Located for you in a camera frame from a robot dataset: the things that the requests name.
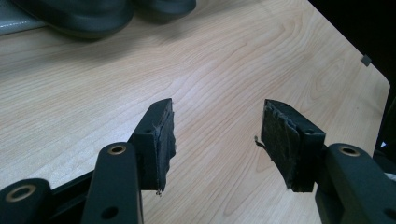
wooden table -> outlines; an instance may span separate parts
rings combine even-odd
[[[319,223],[314,194],[293,193],[260,135],[264,99],[373,152],[389,84],[304,0],[198,1],[168,24],[134,18],[99,41],[49,28],[0,36],[0,188],[53,188],[126,141],[149,105],[172,97],[177,155],[146,223]]]

dark background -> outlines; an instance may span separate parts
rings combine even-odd
[[[390,83],[374,159],[396,174],[396,1],[309,0]]]

